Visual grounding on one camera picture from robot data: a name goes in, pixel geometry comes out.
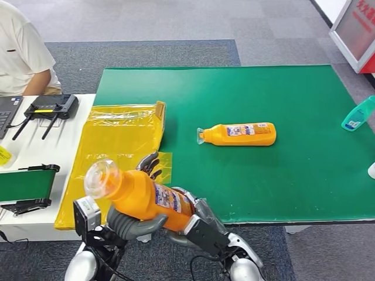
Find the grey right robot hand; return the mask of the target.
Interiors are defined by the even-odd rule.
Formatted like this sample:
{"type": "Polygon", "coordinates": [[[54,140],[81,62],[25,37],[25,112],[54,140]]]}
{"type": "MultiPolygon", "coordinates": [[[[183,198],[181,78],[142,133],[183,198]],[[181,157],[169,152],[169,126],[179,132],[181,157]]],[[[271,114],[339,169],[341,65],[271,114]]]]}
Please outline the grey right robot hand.
{"type": "Polygon", "coordinates": [[[228,231],[209,207],[206,198],[198,198],[181,187],[172,190],[183,194],[194,206],[194,215],[181,231],[167,231],[174,243],[215,255],[228,246],[228,231]]]}

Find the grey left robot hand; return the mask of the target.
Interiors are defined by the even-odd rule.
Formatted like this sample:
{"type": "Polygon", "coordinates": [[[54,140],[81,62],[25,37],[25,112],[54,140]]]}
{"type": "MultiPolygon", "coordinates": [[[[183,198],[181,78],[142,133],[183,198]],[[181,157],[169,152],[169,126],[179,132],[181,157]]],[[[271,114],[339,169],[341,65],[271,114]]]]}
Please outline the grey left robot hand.
{"type": "MultiPolygon", "coordinates": [[[[145,156],[141,160],[136,167],[137,170],[143,171],[151,179],[155,179],[161,174],[161,170],[157,170],[154,173],[152,171],[155,166],[159,164],[159,152],[154,151],[145,156]]],[[[107,226],[113,230],[115,234],[125,241],[130,241],[149,235],[163,228],[168,216],[166,214],[159,214],[151,220],[141,221],[137,218],[131,217],[126,214],[121,213],[111,206],[107,217],[107,226]]]]}

